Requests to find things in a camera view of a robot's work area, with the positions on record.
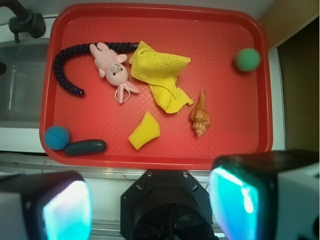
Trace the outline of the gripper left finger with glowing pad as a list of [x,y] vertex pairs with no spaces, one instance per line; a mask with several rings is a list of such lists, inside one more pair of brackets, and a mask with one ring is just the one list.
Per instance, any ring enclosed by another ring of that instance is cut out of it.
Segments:
[[91,190],[77,171],[0,177],[2,240],[87,240],[92,220]]

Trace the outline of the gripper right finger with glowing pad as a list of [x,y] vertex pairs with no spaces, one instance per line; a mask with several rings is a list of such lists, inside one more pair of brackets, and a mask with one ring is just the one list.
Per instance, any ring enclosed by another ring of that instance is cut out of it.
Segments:
[[214,218],[229,240],[317,240],[320,155],[291,149],[220,156],[209,175]]

